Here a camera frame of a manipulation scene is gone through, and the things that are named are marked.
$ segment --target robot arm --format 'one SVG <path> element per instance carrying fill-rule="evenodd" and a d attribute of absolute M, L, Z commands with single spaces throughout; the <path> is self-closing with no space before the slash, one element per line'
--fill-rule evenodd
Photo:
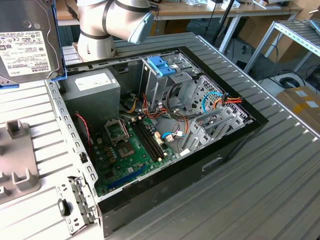
<path fill-rule="evenodd" d="M 115 55 L 113 37 L 140 44 L 149 35 L 154 16 L 148 0 L 78 0 L 79 55 L 86 61 Z"/>

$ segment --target gray plastic holder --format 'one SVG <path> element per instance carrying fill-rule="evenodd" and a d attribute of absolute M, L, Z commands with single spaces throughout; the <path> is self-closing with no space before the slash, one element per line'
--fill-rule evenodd
<path fill-rule="evenodd" d="M 12 120 L 0 128 L 0 204 L 40 188 L 29 126 Z"/>

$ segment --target open computer tower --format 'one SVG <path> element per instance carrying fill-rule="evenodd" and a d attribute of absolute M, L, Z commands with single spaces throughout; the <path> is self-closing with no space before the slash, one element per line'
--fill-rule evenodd
<path fill-rule="evenodd" d="M 71 234 L 99 221 L 109 236 L 230 160 L 268 122 L 186 47 L 67 71 L 47 87 L 83 174 L 56 187 Z"/>

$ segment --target slotted metal surface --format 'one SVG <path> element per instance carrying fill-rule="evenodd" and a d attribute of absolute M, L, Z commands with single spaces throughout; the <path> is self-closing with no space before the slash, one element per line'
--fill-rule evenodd
<path fill-rule="evenodd" d="M 109 239 L 315 240 L 320 234 L 320 144 L 316 135 L 201 37 L 192 33 L 157 36 L 138 46 L 116 42 L 122 56 L 176 46 L 189 47 L 269 123 L 234 159 Z M 0 127 L 15 118 L 31 125 L 42 187 L 0 206 L 0 226 L 4 226 L 0 234 L 11 239 L 67 239 L 70 236 L 54 186 L 59 179 L 77 173 L 42 81 L 0 91 Z M 102 234 L 92 225 L 75 238 L 102 239 Z"/>
<path fill-rule="evenodd" d="M 320 57 L 320 35 L 307 20 L 279 21 L 274 28 Z"/>

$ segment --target ram slot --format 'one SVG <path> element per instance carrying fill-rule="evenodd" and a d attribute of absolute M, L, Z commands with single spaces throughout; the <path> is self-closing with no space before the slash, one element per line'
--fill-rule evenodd
<path fill-rule="evenodd" d="M 162 149 L 150 136 L 142 122 L 136 122 L 131 127 L 154 162 L 158 161 L 159 158 L 164 158 Z"/>

